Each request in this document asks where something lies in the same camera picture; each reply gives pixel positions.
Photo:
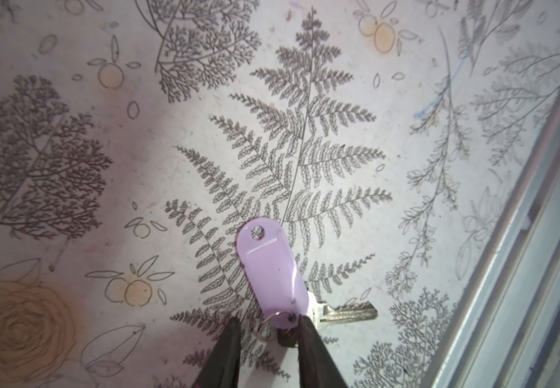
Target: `orange drawing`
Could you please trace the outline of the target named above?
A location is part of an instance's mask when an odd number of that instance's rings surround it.
[[[366,0],[358,0],[360,9],[353,12],[353,15],[360,21],[358,28],[362,35],[373,37],[375,47],[382,53],[390,52],[396,44],[397,54],[403,51],[403,40],[415,40],[422,43],[422,38],[409,30],[400,30],[398,33],[394,26],[399,23],[398,19],[388,18],[396,8],[397,1],[393,0],[388,3],[384,10],[381,11],[379,17],[371,13],[371,9],[366,4]]]

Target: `metal frame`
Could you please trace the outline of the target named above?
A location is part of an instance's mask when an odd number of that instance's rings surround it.
[[[523,232],[526,216],[532,226]],[[535,327],[538,331],[533,335],[521,329],[526,317],[541,316],[532,313],[532,306],[540,300],[536,296],[543,280],[551,276],[546,273],[559,243],[560,93],[431,360],[422,388],[493,387],[497,382],[523,386],[524,376],[515,371],[536,354],[515,352],[533,351],[536,345],[526,341],[521,348],[513,347],[520,344],[518,338],[538,341],[544,331]],[[559,302],[554,296],[549,303]],[[507,359],[513,364],[502,371]]]

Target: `blue pen mark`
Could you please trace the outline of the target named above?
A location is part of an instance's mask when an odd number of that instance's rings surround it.
[[[450,79],[450,82],[453,82],[453,80],[457,77],[457,74],[459,74],[459,71],[460,71],[461,68],[463,67],[463,64],[466,62],[466,58],[467,58],[467,57],[468,57],[468,56],[465,56],[465,57],[463,57],[463,58],[461,59],[461,62],[459,62],[459,66],[457,66],[457,70],[455,70],[455,73],[453,74],[453,76],[452,76],[451,79]],[[433,105],[435,105],[435,101],[437,101],[437,97],[435,97],[435,98],[433,99],[433,101],[431,101],[431,103],[430,103],[429,105],[427,105],[423,110],[421,110],[420,112],[416,113],[416,114],[414,115],[414,119],[418,120],[418,119],[420,119],[422,116],[424,116],[424,114],[425,114],[426,112],[428,112],[428,110],[431,109],[431,107],[432,107]]]

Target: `fern frond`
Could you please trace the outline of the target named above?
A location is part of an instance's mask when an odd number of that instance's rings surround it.
[[[362,188],[358,188],[355,192],[349,189],[346,196],[343,196],[341,189],[336,192],[333,202],[331,201],[332,194],[333,192],[329,191],[319,204],[321,191],[313,194],[303,190],[297,193],[290,205],[287,217],[285,218],[285,221],[289,224],[289,243],[293,244],[295,229],[299,225],[304,243],[304,254],[310,249],[310,228],[312,225],[315,227],[319,248],[323,246],[325,242],[325,224],[323,220],[326,215],[338,238],[341,234],[338,212],[341,213],[349,227],[351,227],[353,226],[353,214],[362,217],[362,206],[369,209],[371,203],[390,202],[393,199],[389,193],[380,188],[372,192],[370,188],[363,191]]]
[[[310,268],[310,272],[306,277],[306,267],[308,265],[308,258],[304,257],[304,260],[300,263],[300,255],[295,257],[297,264],[299,265],[300,272],[306,279],[306,285],[308,290],[312,291],[317,297],[318,301],[323,301],[321,289],[323,288],[328,294],[332,293],[331,283],[334,282],[338,286],[343,284],[343,279],[349,279],[349,275],[355,273],[358,269],[361,269],[364,264],[367,264],[369,260],[375,257],[374,253],[369,254],[367,257],[354,260],[352,263],[341,264],[338,267],[334,267],[334,264],[325,265],[324,263],[319,264],[318,261]]]
[[[194,149],[182,146],[175,147],[185,155],[196,167],[209,194],[213,195],[213,203],[219,203],[215,212],[220,214],[229,212],[222,224],[232,226],[227,234],[234,234],[249,220],[260,216],[261,201],[253,196],[247,196],[247,191],[239,191],[239,184],[232,184],[233,179],[227,178],[220,167],[215,166],[205,156]]]
[[[348,127],[349,122],[372,122],[377,118],[374,114],[359,105],[343,104],[330,97],[318,95],[312,99],[309,107],[308,126],[314,136],[317,131],[317,120],[323,131],[328,136],[330,131],[338,135],[338,121],[343,127]]]
[[[333,176],[344,178],[345,173],[351,175],[356,169],[375,159],[385,159],[382,151],[363,146],[349,146],[322,143],[323,137],[311,137],[302,149],[299,166],[302,180],[306,188],[310,188],[311,181],[318,187],[321,176],[330,184],[334,183]]]

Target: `fruit drawing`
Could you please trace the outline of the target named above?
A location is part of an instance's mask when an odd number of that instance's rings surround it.
[[[149,282],[162,281],[175,274],[174,272],[155,272],[144,277],[155,264],[157,258],[159,258],[159,255],[151,257],[137,269],[133,263],[129,264],[131,274],[118,271],[93,271],[84,276],[95,279],[110,279],[104,291],[105,298],[110,302],[125,302],[132,307],[142,307],[149,303],[153,296],[153,287]],[[166,293],[160,288],[157,289],[157,297],[165,306],[167,303]]]
[[[119,50],[119,41],[116,39],[115,35],[112,35],[110,47],[112,51],[112,62],[108,62],[104,58],[94,58],[86,64],[88,66],[100,66],[97,78],[101,86],[107,89],[118,89],[125,81],[125,73],[123,73],[121,67],[116,64],[121,51]],[[127,64],[127,67],[130,69],[137,69],[140,66],[139,62],[129,62]]]
[[[359,19],[358,28],[362,35],[372,37],[375,48],[378,51],[384,54],[388,53],[396,44],[397,54],[400,55],[403,50],[402,40],[418,39],[419,42],[422,42],[422,39],[418,38],[418,35],[409,30],[400,30],[398,33],[396,32],[394,26],[399,23],[399,20],[394,18],[388,19],[396,8],[396,0],[388,3],[379,14],[379,17],[371,13],[371,9],[368,4],[366,4],[366,0],[358,0],[357,3],[361,9],[354,11],[353,15]]]

